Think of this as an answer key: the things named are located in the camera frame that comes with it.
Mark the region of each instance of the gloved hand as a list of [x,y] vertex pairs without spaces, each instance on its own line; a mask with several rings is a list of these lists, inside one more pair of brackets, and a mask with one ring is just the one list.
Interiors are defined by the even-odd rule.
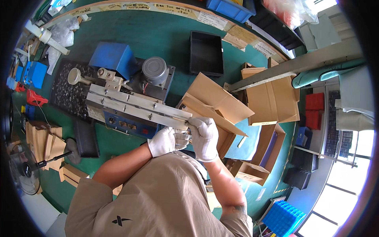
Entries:
[[157,132],[153,139],[148,139],[147,143],[153,157],[186,148],[189,136],[183,134],[184,132],[186,131],[165,127]]
[[213,118],[189,118],[188,127],[191,129],[192,145],[196,160],[212,162],[219,158],[217,152],[218,130]]

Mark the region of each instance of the window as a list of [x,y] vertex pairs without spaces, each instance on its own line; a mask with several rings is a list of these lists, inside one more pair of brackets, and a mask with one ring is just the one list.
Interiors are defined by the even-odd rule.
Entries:
[[353,132],[348,157],[339,156],[345,162],[333,163],[319,199],[296,235],[331,237],[345,223],[365,184],[373,141],[373,130]]

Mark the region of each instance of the person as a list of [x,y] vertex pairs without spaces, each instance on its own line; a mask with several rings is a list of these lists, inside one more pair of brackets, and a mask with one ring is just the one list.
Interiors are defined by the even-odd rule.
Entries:
[[[81,178],[68,211],[66,236],[252,236],[246,197],[219,158],[211,118],[190,118],[196,160],[180,152],[188,135],[165,127],[147,143]],[[222,207],[210,211],[207,171]],[[113,200],[112,190],[124,184]]]

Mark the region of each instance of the machine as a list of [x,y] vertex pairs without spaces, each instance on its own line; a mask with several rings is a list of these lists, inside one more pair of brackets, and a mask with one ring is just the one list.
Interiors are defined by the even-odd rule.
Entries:
[[100,42],[89,65],[98,78],[82,77],[73,68],[68,81],[90,85],[86,107],[91,118],[144,138],[152,138],[159,124],[187,130],[192,114],[164,105],[175,67],[162,58],[135,58],[128,45]]

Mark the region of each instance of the cardboard sheet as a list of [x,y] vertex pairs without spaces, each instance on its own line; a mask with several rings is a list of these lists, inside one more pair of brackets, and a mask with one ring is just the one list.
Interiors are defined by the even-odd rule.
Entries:
[[241,101],[202,73],[198,74],[187,93],[212,106],[214,110],[219,110],[224,118],[233,124],[254,114]]

